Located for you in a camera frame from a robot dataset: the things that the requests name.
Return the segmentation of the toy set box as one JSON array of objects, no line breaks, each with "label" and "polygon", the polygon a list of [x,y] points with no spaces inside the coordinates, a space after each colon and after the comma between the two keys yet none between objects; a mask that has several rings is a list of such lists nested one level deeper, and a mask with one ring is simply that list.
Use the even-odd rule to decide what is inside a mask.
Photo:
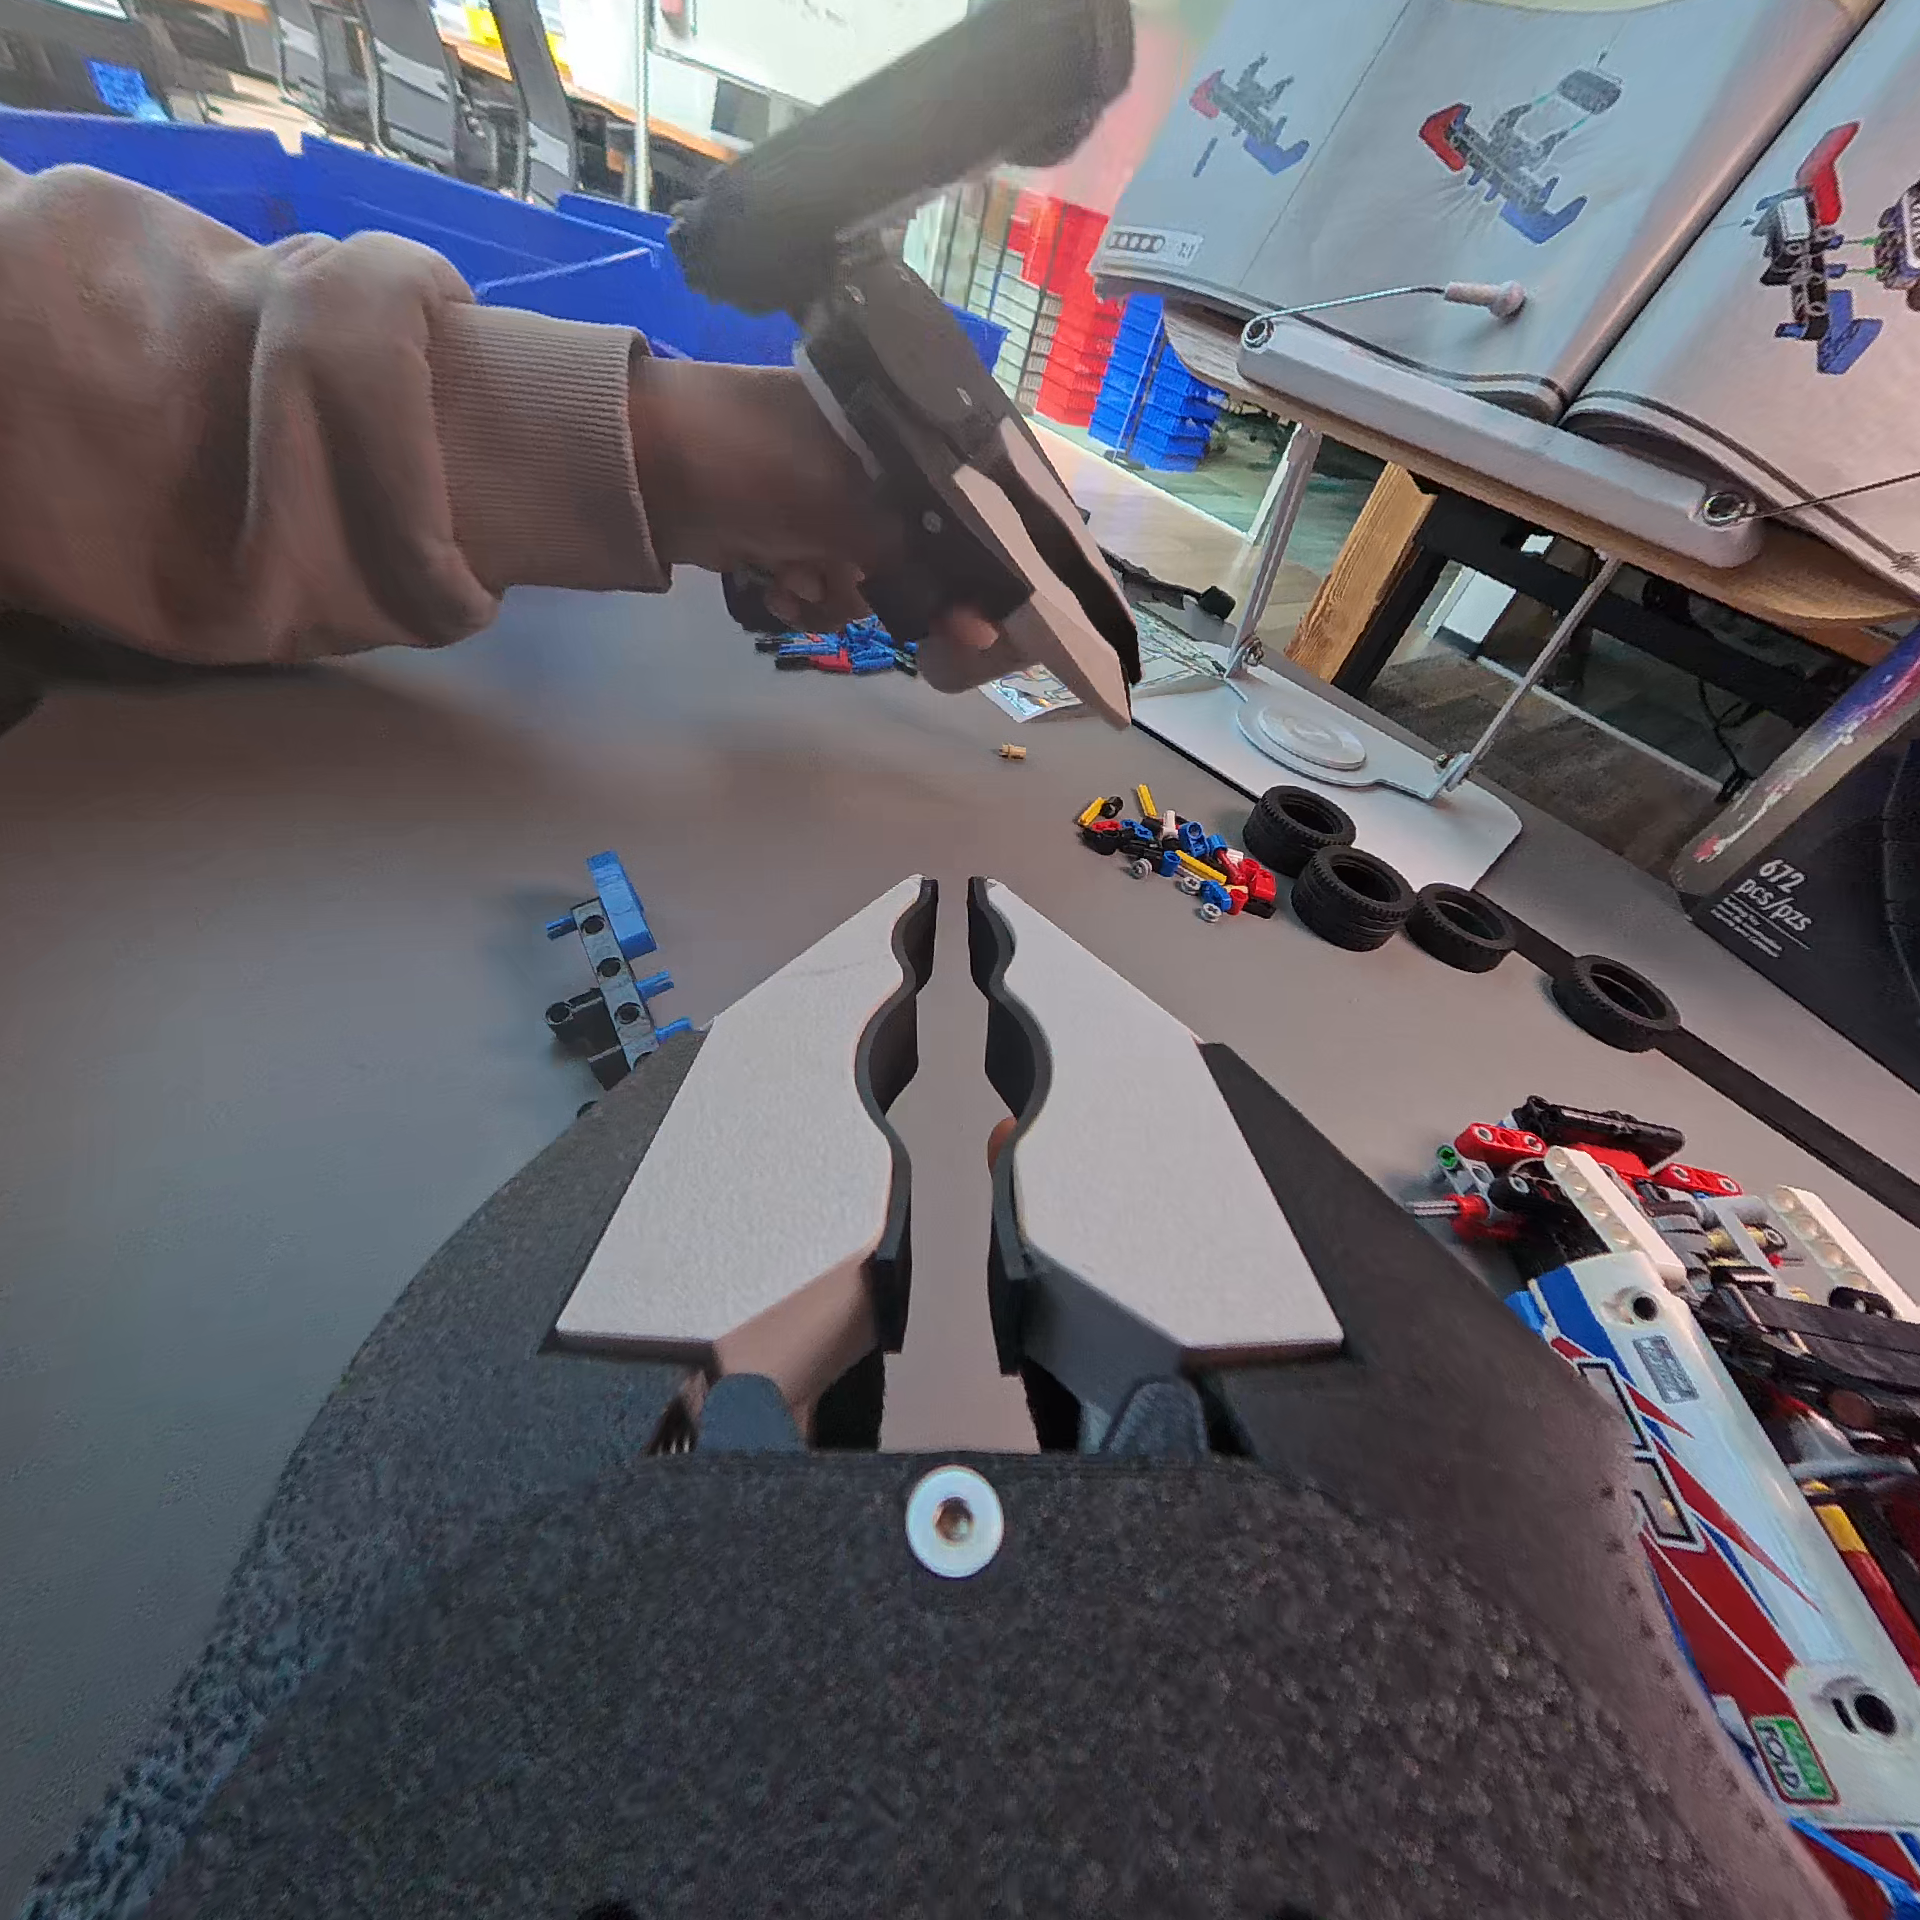
[{"label": "toy set box", "polygon": [[1918,1086],[1918,634],[1848,688],[1671,867],[1687,917]]}]

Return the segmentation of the wooden table leg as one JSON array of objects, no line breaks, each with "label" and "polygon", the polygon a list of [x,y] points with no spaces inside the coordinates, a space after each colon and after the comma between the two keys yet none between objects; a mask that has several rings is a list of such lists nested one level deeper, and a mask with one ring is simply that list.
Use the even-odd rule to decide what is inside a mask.
[{"label": "wooden table leg", "polygon": [[1372,685],[1447,566],[1424,547],[1433,505],[1418,474],[1383,469],[1287,643],[1287,660],[1352,694]]}]

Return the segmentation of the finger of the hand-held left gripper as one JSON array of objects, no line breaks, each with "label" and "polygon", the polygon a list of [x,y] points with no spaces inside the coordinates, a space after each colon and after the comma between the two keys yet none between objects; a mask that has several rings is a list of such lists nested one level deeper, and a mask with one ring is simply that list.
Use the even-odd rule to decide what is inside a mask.
[{"label": "finger of the hand-held left gripper", "polygon": [[[940,693],[984,688],[1027,665],[1050,669],[1038,660],[1040,645],[1050,638],[1040,625],[1044,609],[1036,602],[1038,565],[1003,485],[972,464],[960,464],[953,482],[974,521],[990,538],[990,548],[1000,550],[1017,577],[1017,588],[1012,590],[1012,605],[1002,612],[990,612],[990,590],[986,585],[950,590],[956,611],[935,614],[928,634],[928,685]],[[1071,688],[1108,728],[1131,728],[1137,685]]]},{"label": "finger of the hand-held left gripper", "polygon": [[1019,416],[1003,422],[1003,493],[1031,547],[1048,640],[1038,660],[1068,685],[1139,685],[1137,618],[1044,446]]}]

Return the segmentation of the pile of blue pins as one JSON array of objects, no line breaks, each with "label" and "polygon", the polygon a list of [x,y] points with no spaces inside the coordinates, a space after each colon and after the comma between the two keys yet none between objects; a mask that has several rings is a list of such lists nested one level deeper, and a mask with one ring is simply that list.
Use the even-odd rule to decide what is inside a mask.
[{"label": "pile of blue pins", "polygon": [[755,652],[787,675],[873,680],[921,675],[919,645],[897,640],[875,614],[836,630],[772,630],[755,638]]}]

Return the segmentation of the black beam assembly blue pins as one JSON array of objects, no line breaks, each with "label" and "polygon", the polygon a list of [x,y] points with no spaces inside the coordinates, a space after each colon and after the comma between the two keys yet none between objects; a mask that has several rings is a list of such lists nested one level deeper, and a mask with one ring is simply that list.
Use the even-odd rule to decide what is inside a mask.
[{"label": "black beam assembly blue pins", "polygon": [[601,1090],[612,1090],[662,1045],[696,1033],[698,1025],[658,1016],[656,1004],[678,982],[651,966],[658,941],[622,858],[616,851],[590,854],[588,878],[588,898],[548,920],[544,937],[580,946],[593,982],[551,1002],[544,1022],[553,1043],[580,1058]]}]

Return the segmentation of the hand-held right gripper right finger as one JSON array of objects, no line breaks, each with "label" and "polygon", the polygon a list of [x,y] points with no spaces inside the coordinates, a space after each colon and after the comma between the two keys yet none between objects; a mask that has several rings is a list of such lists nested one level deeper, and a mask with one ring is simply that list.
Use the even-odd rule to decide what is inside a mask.
[{"label": "hand-held right gripper right finger", "polygon": [[1201,1037],[995,878],[967,888],[1003,1374],[1119,1413],[1151,1378],[1343,1350],[1344,1332]]}]

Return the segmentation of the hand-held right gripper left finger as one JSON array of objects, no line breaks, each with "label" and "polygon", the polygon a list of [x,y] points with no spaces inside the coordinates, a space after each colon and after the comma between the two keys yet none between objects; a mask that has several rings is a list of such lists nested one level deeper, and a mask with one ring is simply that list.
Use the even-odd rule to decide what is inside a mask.
[{"label": "hand-held right gripper left finger", "polygon": [[913,1283],[891,1109],[921,1067],[938,920],[938,880],[913,874],[711,1022],[560,1309],[560,1350],[663,1363],[696,1409],[758,1377],[810,1443],[875,1443]]}]

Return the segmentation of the person's left hand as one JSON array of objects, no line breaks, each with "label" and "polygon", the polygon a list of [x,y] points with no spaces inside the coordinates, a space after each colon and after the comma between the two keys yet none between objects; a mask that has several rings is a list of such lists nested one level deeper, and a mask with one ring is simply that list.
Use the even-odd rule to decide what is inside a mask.
[{"label": "person's left hand", "polygon": [[647,534],[666,569],[752,573],[806,628],[870,612],[898,516],[794,369],[636,354],[628,422]]}]

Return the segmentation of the large blue storage bin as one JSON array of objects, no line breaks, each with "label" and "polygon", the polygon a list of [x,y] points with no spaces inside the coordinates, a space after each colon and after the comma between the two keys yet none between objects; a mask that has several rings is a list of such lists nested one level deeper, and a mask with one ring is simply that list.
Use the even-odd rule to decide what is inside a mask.
[{"label": "large blue storage bin", "polygon": [[270,130],[4,107],[2,161],[23,174],[84,164],[122,177],[260,244],[303,230],[297,164]]},{"label": "large blue storage bin", "polygon": [[703,363],[787,369],[799,346],[794,320],[694,292],[662,214],[610,205],[596,217],[584,196],[546,209],[320,138],[288,170],[303,230],[409,238],[442,254],[480,304],[636,330]]}]

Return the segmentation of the rack of red blue bins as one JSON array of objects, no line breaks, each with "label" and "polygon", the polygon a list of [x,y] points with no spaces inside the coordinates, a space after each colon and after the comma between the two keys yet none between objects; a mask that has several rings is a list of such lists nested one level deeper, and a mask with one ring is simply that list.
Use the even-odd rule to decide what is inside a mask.
[{"label": "rack of red blue bins", "polygon": [[1169,346],[1163,301],[1104,298],[1094,254],[1106,214],[1023,189],[1006,249],[1040,296],[1040,384],[1033,412],[1158,474],[1192,474],[1211,450],[1226,393]]}]

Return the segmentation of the pile of mixed small bricks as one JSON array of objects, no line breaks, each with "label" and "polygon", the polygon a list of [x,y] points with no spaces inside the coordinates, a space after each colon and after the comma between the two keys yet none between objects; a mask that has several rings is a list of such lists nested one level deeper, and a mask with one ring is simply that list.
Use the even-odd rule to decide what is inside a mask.
[{"label": "pile of mixed small bricks", "polygon": [[1271,921],[1280,912],[1280,874],[1255,851],[1158,800],[1139,781],[1094,798],[1074,819],[1076,841],[1111,858],[1131,880],[1167,880],[1206,924]]}]

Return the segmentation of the open instruction booklet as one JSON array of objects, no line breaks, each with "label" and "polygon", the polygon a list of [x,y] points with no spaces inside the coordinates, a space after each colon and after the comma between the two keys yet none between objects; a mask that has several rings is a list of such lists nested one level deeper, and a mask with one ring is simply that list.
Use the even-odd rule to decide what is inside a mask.
[{"label": "open instruction booklet", "polygon": [[1915,5],[1236,5],[1096,272],[1305,320],[1915,588]]}]

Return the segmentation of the toy race car model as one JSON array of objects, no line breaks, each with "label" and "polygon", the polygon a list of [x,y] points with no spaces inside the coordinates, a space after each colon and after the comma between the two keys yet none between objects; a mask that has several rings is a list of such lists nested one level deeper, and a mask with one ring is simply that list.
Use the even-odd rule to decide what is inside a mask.
[{"label": "toy race car model", "polygon": [[1508,1309],[1630,1432],[1639,1541],[1724,1730],[1851,1916],[1918,1897],[1918,1316],[1809,1188],[1532,1097],[1407,1211],[1516,1267]]}]

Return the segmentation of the white book stand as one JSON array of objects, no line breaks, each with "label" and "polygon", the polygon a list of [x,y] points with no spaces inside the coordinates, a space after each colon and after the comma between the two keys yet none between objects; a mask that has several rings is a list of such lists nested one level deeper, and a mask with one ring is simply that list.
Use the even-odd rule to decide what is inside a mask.
[{"label": "white book stand", "polygon": [[[1143,728],[1251,800],[1273,785],[1329,795],[1408,880],[1478,883],[1520,837],[1520,816],[1494,793],[1497,746],[1544,702],[1582,636],[1633,645],[1780,718],[1823,714],[1819,688],[1654,614],[1618,590],[1620,572],[1743,611],[1848,665],[1883,660],[1915,612],[1915,588],[1874,578],[1730,486],[1441,387],[1305,320],[1239,328],[1171,298],[1163,323],[1194,374],[1294,420],[1296,433],[1239,625],[1218,645],[1222,667],[1153,699]],[[1435,505],[1424,547],[1447,561],[1446,572],[1502,582],[1554,612],[1536,658],[1518,677],[1496,672],[1499,707],[1459,752],[1392,732],[1360,707],[1362,693],[1287,660],[1287,645],[1279,662],[1255,662],[1258,621],[1330,441],[1427,482]]]}]

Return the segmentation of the black desk strip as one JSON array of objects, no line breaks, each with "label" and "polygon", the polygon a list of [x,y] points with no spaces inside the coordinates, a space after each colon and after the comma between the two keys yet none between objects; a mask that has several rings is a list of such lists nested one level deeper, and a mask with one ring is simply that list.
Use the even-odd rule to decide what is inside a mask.
[{"label": "black desk strip", "polygon": [[[1819,1186],[1851,1217],[1915,1226],[1915,1092],[1858,1046],[1718,948],[1660,884],[1601,874],[1591,893],[1488,878],[1520,926],[1530,1051],[1520,1090],[1625,1109],[1684,1131],[1714,1169]],[[1625,1051],[1580,1032],[1553,982],[1580,956],[1620,962],[1664,990],[1680,1032]]]}]

